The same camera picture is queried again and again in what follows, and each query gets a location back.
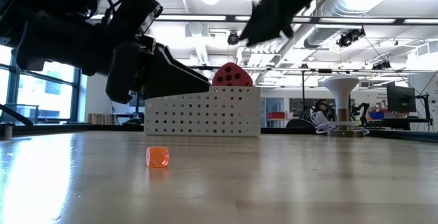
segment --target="black mount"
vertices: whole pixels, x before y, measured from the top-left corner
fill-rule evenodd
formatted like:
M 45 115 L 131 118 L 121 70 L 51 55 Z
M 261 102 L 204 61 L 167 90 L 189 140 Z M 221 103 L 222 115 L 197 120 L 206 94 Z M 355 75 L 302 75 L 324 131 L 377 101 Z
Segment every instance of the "black mount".
M 429 121 L 429 125 L 433 125 L 433 119 L 430 116 L 429 97 L 430 95 L 428 93 L 426 93 L 425 95 L 415 96 L 416 99 L 421 99 L 424 101 L 424 111 L 426 113 L 426 120 Z
M 368 108 L 370 108 L 369 103 L 361 103 L 358 106 L 352 105 L 351 106 L 351 118 L 352 118 L 352 120 L 355 121 L 356 120 L 355 116 L 359 115 L 359 111 L 361 110 L 361 108 L 363 108 L 362 115 L 360 118 L 361 126 L 366 126 L 368 123 L 366 115 L 367 115 Z

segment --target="orange die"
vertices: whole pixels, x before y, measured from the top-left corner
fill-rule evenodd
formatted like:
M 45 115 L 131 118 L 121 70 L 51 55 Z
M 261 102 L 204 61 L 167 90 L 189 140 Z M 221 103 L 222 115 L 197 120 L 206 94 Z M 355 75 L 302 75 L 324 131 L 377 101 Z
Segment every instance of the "orange die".
M 149 167 L 163 167 L 169 164 L 169 150 L 166 147 L 149 147 L 146 151 L 146 164 Z

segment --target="white pegboard box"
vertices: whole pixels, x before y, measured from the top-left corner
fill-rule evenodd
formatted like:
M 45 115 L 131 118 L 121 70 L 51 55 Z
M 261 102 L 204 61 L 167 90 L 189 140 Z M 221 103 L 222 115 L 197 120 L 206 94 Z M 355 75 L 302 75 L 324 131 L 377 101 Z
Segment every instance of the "white pegboard box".
M 260 89 L 212 86 L 204 93 L 149 99 L 144 133 L 257 137 L 260 135 Z

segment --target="lamp base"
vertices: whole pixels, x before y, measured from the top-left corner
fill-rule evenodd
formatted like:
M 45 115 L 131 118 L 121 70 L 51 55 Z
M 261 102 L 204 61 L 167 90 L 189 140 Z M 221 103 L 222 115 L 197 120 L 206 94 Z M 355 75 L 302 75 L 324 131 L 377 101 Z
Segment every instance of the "lamp base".
M 328 131 L 327 136 L 331 137 L 344 137 L 344 138 L 362 138 L 362 130 L 338 130 L 333 129 Z

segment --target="red object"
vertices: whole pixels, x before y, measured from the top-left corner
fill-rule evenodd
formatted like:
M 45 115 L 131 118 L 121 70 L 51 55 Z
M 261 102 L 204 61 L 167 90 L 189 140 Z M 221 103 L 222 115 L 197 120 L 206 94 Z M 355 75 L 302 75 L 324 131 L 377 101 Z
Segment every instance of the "red object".
M 146 150 L 146 164 L 151 168 L 167 166 L 169 150 L 166 147 L 149 147 Z
M 370 112 L 382 112 L 382 113 L 386 114 L 386 113 L 388 113 L 388 109 L 379 109 L 378 111 L 377 111 L 377 109 L 373 109 L 373 110 L 370 110 Z
M 240 66 L 230 62 L 219 68 L 213 78 L 214 86 L 252 86 L 253 79 Z
M 284 112 L 269 112 L 268 119 L 286 119 L 286 113 L 284 113 Z

